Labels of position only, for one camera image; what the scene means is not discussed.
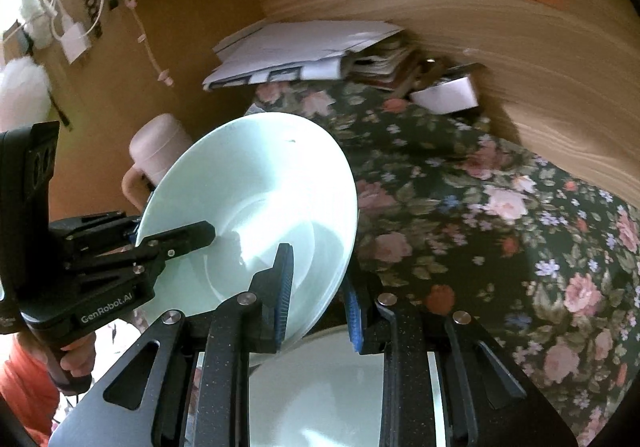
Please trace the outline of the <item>person left hand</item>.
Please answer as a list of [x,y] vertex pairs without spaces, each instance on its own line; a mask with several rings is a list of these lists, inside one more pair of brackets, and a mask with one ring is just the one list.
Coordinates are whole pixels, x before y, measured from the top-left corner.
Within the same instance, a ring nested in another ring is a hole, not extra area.
[[61,368],[74,378],[91,375],[96,362],[96,334],[91,332],[62,349]]

